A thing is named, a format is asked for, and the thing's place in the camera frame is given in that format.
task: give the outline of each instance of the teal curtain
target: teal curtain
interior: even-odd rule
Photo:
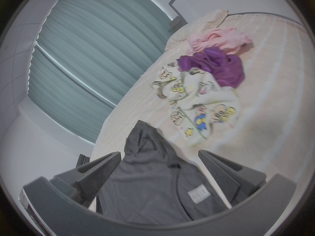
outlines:
[[[35,46],[28,96],[59,124],[95,142],[113,106],[73,77],[118,104],[162,55],[170,22],[151,0],[59,0],[37,39],[41,49]]]

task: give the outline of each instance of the bed sheet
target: bed sheet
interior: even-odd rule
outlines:
[[[123,156],[126,138],[137,120],[143,120],[187,161],[204,149],[263,171],[267,180],[281,173],[298,182],[307,165],[315,164],[311,41],[303,26],[274,15],[228,16],[219,28],[228,27],[250,33],[254,39],[253,45],[238,53],[246,78],[236,89],[242,110],[234,128],[215,131],[204,143],[189,147],[168,116],[168,100],[159,99],[150,88],[161,67],[189,49],[187,41],[181,41],[163,53],[108,116],[91,160],[114,151]]]

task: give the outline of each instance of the pink garment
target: pink garment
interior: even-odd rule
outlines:
[[[187,56],[194,53],[203,52],[207,47],[217,46],[226,54],[237,53],[241,46],[253,42],[252,37],[248,33],[241,33],[236,28],[230,29],[214,29],[207,35],[192,34],[187,38],[191,49],[187,52]]]

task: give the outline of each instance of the pillow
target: pillow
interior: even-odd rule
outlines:
[[[227,14],[227,10],[215,10],[187,25],[184,25],[168,39],[165,51],[169,49],[171,45],[186,40],[191,34],[202,33],[207,29],[218,27],[226,18]]]

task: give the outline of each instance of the clothing tag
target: clothing tag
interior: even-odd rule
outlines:
[[[211,194],[207,190],[207,188],[202,184],[196,189],[188,191],[188,195],[191,197],[195,204],[198,204],[201,201],[205,200],[207,197],[209,197]]]

